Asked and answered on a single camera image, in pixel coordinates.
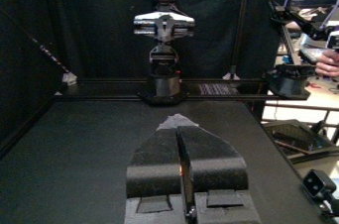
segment vertical metal pole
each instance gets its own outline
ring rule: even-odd
[[[242,36],[243,36],[243,26],[244,26],[246,13],[247,13],[247,4],[248,4],[248,0],[242,0],[236,41],[235,41],[235,48],[234,48],[234,54],[232,54],[231,79],[235,79],[235,74],[238,70],[238,60],[239,60],[240,47],[242,47]]]

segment black tabletop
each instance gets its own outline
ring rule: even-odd
[[[0,163],[0,223],[123,223],[132,153],[175,114],[244,157],[263,224],[326,223],[259,121],[231,101],[56,102]]]

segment black backdrop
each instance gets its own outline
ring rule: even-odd
[[[279,37],[268,0],[248,0],[238,75],[259,77],[274,65]],[[79,77],[143,77],[153,41],[132,34],[149,0],[1,0],[1,8]],[[196,20],[194,38],[175,42],[184,77],[218,77],[231,69],[242,0],[178,0]],[[0,139],[28,119],[60,87],[61,70],[0,15]]]

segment person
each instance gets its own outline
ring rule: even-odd
[[[323,52],[318,63],[315,72],[320,75],[338,77],[339,76],[339,53],[327,50]]]

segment cable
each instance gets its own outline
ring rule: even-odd
[[[1,14],[7,17],[7,19],[13,23],[13,25],[21,30],[28,39],[37,45],[40,51],[47,55],[47,57],[57,64],[57,66],[63,69],[65,73],[71,73],[69,69],[63,65],[59,59],[53,56],[53,54],[47,50],[45,46],[43,46],[35,37],[28,33],[24,27],[16,22],[16,20],[9,16],[9,14],[0,8]]]

